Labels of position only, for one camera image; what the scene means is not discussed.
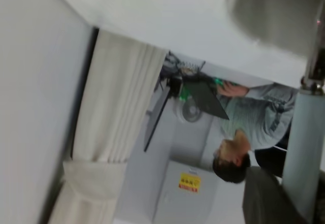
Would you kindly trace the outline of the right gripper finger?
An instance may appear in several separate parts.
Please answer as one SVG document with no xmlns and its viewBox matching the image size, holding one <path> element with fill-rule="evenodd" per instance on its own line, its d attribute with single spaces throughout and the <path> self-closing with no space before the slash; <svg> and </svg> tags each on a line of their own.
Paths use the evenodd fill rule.
<svg viewBox="0 0 325 224">
<path fill-rule="evenodd" d="M 260 167 L 246 171 L 242 210 L 245 223 L 306 223 L 277 178 Z"/>
</svg>

